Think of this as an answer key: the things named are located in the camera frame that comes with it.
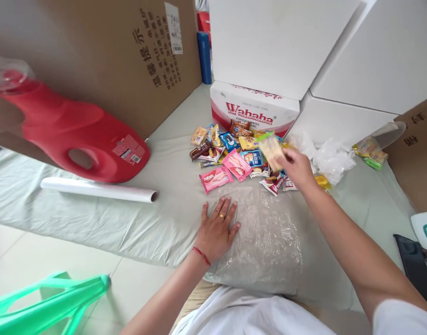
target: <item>cardboard box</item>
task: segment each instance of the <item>cardboard box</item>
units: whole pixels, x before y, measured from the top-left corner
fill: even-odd
[[[196,32],[192,0],[0,0],[0,56],[143,138],[201,83]],[[0,146],[52,163],[22,139],[23,118],[0,98]]]
[[[407,128],[384,149],[396,179],[418,213],[427,212],[427,100],[398,116]]]
[[[212,118],[229,130],[231,119],[250,121],[252,130],[285,137],[299,115],[299,101],[216,80],[210,87]]]

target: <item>bottle label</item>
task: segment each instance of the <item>bottle label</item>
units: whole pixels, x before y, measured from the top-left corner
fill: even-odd
[[[127,163],[134,165],[140,162],[143,154],[145,153],[145,149],[141,147],[130,134],[128,134],[122,140],[117,142],[113,152]]]

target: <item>wahaha logo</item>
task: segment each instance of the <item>wahaha logo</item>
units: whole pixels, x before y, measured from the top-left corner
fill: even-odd
[[[242,169],[240,169],[239,167],[236,167],[235,168],[235,171],[237,171],[237,173],[239,174],[239,175],[244,175],[245,173],[243,172],[243,170]]]
[[[214,177],[213,174],[208,175],[207,177],[204,177],[204,181],[209,181]]]
[[[263,113],[260,113],[260,115],[253,114],[249,111],[249,109],[245,109],[245,110],[240,109],[239,105],[234,105],[234,104],[231,104],[230,102],[226,102],[226,105],[227,105],[227,111],[229,114],[241,116],[245,119],[250,119],[250,120],[261,122],[261,123],[266,123],[267,125],[273,124],[273,119],[265,117]]]

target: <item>blue snack package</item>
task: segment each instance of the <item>blue snack package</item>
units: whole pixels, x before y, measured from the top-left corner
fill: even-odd
[[[260,150],[242,151],[240,156],[252,167],[263,165],[263,156]]]
[[[212,129],[214,128],[214,124],[211,123],[210,125],[208,125],[206,127],[207,130],[207,137],[206,140],[208,140],[209,142],[212,142]]]
[[[239,148],[240,144],[235,141],[235,138],[231,135],[231,133],[224,133],[220,135],[221,141],[226,146],[227,151],[232,151],[234,148]]]

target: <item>plastic wrap roll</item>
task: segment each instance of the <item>plastic wrap roll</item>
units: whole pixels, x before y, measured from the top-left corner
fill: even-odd
[[[60,177],[45,178],[40,186],[60,192],[149,203],[154,202],[158,197],[158,191]]]

